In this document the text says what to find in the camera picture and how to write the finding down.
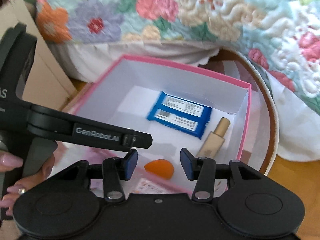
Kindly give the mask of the gold cap foundation bottle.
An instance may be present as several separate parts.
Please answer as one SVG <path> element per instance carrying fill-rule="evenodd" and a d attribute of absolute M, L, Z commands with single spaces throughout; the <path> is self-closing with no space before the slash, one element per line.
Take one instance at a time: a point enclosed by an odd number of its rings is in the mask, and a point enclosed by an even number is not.
<path fill-rule="evenodd" d="M 221 118 L 216 128 L 211 131 L 206 137 L 204 143 L 200 147 L 196 157 L 206 157 L 214 159 L 220 148 L 225 142 L 224 136 L 230 126 L 230 121 L 227 118 Z"/>

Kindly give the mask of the beige cardboard box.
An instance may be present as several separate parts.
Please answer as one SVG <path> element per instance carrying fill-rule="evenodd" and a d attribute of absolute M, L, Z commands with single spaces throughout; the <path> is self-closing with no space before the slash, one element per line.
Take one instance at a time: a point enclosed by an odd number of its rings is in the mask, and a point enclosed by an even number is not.
<path fill-rule="evenodd" d="M 1 7 L 1 36 L 18 22 L 37 37 L 34 64 L 22 99 L 55 110 L 62 110 L 78 91 L 72 85 L 40 34 L 24 0 L 9 0 Z"/>

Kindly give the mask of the orange makeup sponge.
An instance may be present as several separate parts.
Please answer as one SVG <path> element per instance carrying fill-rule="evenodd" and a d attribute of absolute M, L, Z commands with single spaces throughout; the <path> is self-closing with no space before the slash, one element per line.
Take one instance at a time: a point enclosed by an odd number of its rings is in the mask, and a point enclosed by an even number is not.
<path fill-rule="evenodd" d="M 165 180 L 170 180 L 174 175 L 174 166 L 165 159 L 151 161 L 144 165 L 147 172 L 152 173 Z"/>

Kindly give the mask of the pink cardboard box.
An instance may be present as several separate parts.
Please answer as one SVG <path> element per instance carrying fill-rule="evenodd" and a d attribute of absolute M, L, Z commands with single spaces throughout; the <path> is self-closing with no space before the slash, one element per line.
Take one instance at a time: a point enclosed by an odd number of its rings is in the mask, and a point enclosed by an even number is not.
<path fill-rule="evenodd" d="M 222 118 L 230 124 L 215 159 L 240 158 L 248 128 L 251 85 L 217 72 L 150 57 L 125 55 L 115 61 L 71 108 L 70 113 L 152 135 L 138 151 L 137 172 L 153 160 L 174 166 L 159 183 L 192 193 L 180 164 L 180 150 L 196 154 Z"/>

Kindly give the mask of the floral quilted bedspread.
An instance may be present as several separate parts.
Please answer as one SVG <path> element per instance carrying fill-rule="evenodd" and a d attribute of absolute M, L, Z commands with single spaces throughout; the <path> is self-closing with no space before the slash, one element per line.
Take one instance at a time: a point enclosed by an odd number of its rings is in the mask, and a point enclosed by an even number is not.
<path fill-rule="evenodd" d="M 221 42 L 319 112 L 319 0 L 29 1 L 48 42 Z"/>

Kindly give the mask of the blue wet wipes pack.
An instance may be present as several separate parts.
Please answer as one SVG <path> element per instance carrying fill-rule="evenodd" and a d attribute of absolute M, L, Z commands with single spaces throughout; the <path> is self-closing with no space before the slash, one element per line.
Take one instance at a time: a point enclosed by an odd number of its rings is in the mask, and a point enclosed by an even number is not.
<path fill-rule="evenodd" d="M 212 107 L 161 92 L 146 118 L 201 139 L 212 110 Z"/>

